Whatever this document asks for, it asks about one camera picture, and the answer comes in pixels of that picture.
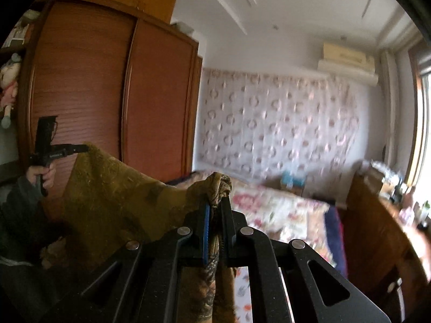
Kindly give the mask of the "person's left hand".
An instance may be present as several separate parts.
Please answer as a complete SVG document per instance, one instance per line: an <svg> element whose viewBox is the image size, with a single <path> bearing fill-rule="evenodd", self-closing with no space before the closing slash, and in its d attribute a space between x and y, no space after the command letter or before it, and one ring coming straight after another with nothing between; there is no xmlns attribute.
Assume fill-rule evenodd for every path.
<svg viewBox="0 0 431 323"><path fill-rule="evenodd" d="M42 181L44 189L50 189L54 185L56 166L51 163L48 167L44 166L30 166L26 172L27 180L33 184L37 184L37 179Z"/></svg>

